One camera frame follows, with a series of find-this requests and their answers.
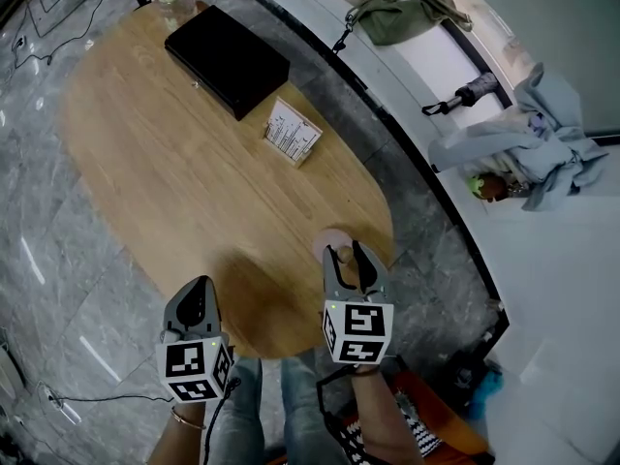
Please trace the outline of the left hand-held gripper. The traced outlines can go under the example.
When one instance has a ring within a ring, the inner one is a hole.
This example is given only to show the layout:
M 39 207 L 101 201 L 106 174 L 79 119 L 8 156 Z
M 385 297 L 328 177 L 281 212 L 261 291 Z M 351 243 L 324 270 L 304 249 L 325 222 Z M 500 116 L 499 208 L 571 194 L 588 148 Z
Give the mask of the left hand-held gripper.
M 155 355 L 164 388 L 178 403 L 222 399 L 233 355 L 210 277 L 199 276 L 177 292 L 166 305 L 163 326 Z M 195 326 L 206 335 L 178 331 Z

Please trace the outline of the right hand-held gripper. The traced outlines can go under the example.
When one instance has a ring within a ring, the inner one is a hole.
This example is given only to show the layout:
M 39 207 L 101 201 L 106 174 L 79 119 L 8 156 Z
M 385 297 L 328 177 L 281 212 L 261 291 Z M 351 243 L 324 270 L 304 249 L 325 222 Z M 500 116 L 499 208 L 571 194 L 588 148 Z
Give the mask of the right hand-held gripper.
M 388 302 L 388 270 L 368 246 L 352 241 L 359 287 L 343 280 L 336 251 L 323 251 L 323 333 L 336 363 L 378 365 L 391 342 L 394 305 Z

